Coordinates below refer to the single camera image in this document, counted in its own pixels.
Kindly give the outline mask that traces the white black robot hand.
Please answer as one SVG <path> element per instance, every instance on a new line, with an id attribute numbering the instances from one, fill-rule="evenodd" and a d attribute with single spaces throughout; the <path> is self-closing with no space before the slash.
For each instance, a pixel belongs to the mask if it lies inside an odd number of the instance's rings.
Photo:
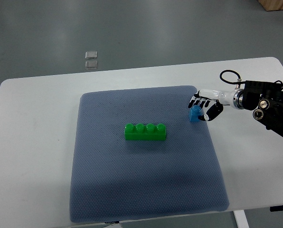
<path id="1" fill-rule="evenodd" d="M 233 91 L 218 91 L 201 89 L 194 94 L 189 102 L 188 108 L 198 105 L 200 108 L 208 108 L 203 115 L 199 116 L 200 121 L 212 121 L 224 110 L 224 106 L 231 106 L 238 109 L 238 94 L 240 89 Z"/>

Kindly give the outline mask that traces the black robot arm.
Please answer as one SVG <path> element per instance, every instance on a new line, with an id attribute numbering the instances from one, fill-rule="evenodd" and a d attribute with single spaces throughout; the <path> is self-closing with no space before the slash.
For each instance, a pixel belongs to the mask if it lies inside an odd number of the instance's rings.
<path id="1" fill-rule="evenodd" d="M 238 81 L 237 107 L 253 111 L 253 118 L 283 137 L 283 82 Z"/>

